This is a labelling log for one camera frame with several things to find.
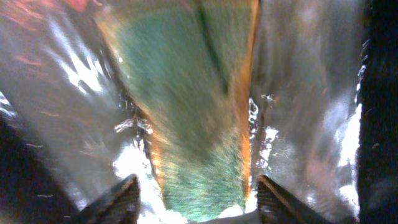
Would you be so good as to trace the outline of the green yellow sponge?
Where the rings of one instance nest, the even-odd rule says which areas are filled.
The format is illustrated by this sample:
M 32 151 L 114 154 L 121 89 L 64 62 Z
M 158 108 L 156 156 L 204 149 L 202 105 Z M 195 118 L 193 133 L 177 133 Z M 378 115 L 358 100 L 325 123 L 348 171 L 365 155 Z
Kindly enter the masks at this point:
M 217 218 L 249 195 L 248 103 L 258 1 L 104 1 L 95 21 L 153 130 L 167 210 Z

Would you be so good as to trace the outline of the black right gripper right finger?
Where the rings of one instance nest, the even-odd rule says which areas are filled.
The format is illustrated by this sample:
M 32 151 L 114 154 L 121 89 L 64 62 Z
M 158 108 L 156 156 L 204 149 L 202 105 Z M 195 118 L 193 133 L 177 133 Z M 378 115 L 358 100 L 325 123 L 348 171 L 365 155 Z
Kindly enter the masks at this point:
M 263 224 L 329 224 L 266 175 L 257 179 L 257 211 Z

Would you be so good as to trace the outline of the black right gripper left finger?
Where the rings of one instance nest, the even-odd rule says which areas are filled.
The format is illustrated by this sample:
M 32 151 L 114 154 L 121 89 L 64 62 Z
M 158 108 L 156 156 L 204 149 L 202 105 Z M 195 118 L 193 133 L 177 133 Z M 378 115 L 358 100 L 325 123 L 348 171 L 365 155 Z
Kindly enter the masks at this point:
M 76 224 L 137 224 L 141 208 L 136 174 L 127 176 L 73 217 Z

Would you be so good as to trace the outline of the black water tray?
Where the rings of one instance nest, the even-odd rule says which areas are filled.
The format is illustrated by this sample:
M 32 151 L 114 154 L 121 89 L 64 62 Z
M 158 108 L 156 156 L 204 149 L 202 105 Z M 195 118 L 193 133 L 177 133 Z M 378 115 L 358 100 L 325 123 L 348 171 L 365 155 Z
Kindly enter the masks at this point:
M 396 1 L 258 1 L 249 195 L 205 222 L 164 207 L 103 2 L 1 2 L 2 223 L 73 223 L 131 174 L 137 223 L 261 223 L 260 175 L 330 223 L 397 222 Z

